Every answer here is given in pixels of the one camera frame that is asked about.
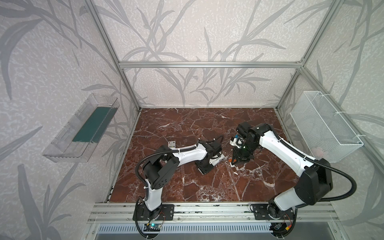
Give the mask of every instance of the red marble tabletop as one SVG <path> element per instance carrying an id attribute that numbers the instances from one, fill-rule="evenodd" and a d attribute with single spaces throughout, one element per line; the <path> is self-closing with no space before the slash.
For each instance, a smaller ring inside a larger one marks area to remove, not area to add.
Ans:
<path id="1" fill-rule="evenodd" d="M 272 124 L 285 138 L 272 108 L 143 109 L 110 201 L 135 202 L 139 195 L 145 196 L 144 185 L 134 173 L 136 163 L 168 141 L 183 147 L 195 144 L 197 138 L 211 140 L 223 134 L 223 153 L 231 158 L 229 140 L 244 121 L 252 126 Z M 180 166 L 164 187 L 162 201 L 268 201 L 297 180 L 283 161 L 263 149 L 253 161 L 236 167 L 231 167 L 228 160 L 222 161 L 206 175 L 193 162 Z"/>

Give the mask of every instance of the wall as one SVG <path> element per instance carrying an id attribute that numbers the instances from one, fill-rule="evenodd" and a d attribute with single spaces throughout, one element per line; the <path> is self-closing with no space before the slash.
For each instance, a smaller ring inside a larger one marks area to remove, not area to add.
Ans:
<path id="1" fill-rule="evenodd" d="M 79 239 L 137 112 L 82 1 L 0 2 L 0 239 Z M 87 163 L 41 154 L 90 93 L 120 108 Z"/>
<path id="2" fill-rule="evenodd" d="M 95 3 L 119 61 L 299 61 L 331 1 Z M 294 69 L 125 71 L 142 106 L 259 107 L 276 106 Z"/>
<path id="3" fill-rule="evenodd" d="M 306 65 L 382 153 L 384 152 L 383 5 L 384 1 L 376 0 L 344 1 Z M 302 86 L 302 82 L 296 83 L 296 88 Z M 295 126 L 290 126 L 289 132 L 292 135 L 297 133 Z M 353 196 L 332 202 L 349 239 L 382 239 L 383 174 L 374 167 L 361 149 L 332 166 L 350 174 L 358 184 Z M 339 175 L 333 175 L 333 182 L 334 190 L 331 194 L 333 196 L 342 194 L 350 188 L 348 181 Z"/>

